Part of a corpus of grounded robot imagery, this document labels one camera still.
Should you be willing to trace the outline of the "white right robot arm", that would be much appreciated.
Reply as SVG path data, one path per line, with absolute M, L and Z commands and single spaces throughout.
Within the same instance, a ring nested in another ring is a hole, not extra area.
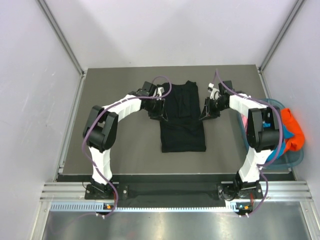
M 217 99 L 207 97 L 201 121 L 215 119 L 221 111 L 232 109 L 247 118 L 246 140 L 249 145 L 245 161 L 233 180 L 233 192 L 239 198 L 245 198 L 258 187 L 260 169 L 268 157 L 282 144 L 281 124 L 277 119 L 278 108 L 252 100 L 245 93 L 222 93 Z

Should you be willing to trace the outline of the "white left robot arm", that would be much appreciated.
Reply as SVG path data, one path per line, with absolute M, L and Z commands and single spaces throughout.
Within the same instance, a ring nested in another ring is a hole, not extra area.
M 85 155 L 93 167 L 91 185 L 102 198 L 109 198 L 114 191 L 110 183 L 113 176 L 110 154 L 116 141 L 118 123 L 140 110 L 162 118 L 164 97 L 167 95 L 163 87 L 156 87 L 155 90 L 139 89 L 113 104 L 92 107 L 82 134 L 82 150 L 85 152 L 85 147 L 89 149 L 90 153 Z

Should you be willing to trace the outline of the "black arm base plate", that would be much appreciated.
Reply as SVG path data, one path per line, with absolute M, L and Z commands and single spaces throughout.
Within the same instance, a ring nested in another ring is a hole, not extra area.
M 227 200 L 259 200 L 256 189 L 234 190 L 234 174 L 116 174 L 101 192 L 91 182 L 86 200 L 117 200 L 118 208 L 202 208 L 223 207 Z

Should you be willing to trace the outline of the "black t shirt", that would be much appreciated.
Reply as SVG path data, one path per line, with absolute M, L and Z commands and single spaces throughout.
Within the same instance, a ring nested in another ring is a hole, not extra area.
M 161 85 L 170 91 L 164 99 L 167 120 L 161 120 L 160 140 L 163 153 L 205 152 L 204 124 L 200 120 L 201 110 L 196 82 Z

